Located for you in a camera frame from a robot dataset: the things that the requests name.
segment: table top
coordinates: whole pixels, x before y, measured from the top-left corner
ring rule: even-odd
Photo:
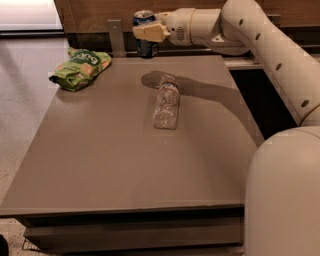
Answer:
[[[174,131],[153,126],[167,75]],[[91,86],[58,90],[0,216],[241,205],[262,142],[220,56],[113,59]]]

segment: chip bag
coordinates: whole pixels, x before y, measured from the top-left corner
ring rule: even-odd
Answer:
[[[70,60],[59,65],[49,79],[72,92],[89,85],[111,63],[111,57],[105,52],[69,47],[68,55]]]

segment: soda can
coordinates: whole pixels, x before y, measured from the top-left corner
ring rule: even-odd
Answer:
[[[155,21],[156,18],[152,11],[142,10],[138,11],[133,16],[133,26],[146,24],[148,22]],[[141,58],[152,58],[158,54],[158,43],[149,42],[146,40],[136,39],[136,46],[138,55]]]

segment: plastic bottle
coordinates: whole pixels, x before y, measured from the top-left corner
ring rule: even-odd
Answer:
[[[160,86],[154,110],[156,129],[175,130],[178,124],[179,85],[174,78],[167,78]]]

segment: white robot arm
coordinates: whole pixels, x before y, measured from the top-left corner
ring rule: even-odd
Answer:
[[[201,44],[217,53],[250,50],[301,127],[256,152],[246,187],[246,256],[320,253],[320,64],[274,26],[254,0],[220,9],[179,9],[133,29],[139,39]]]

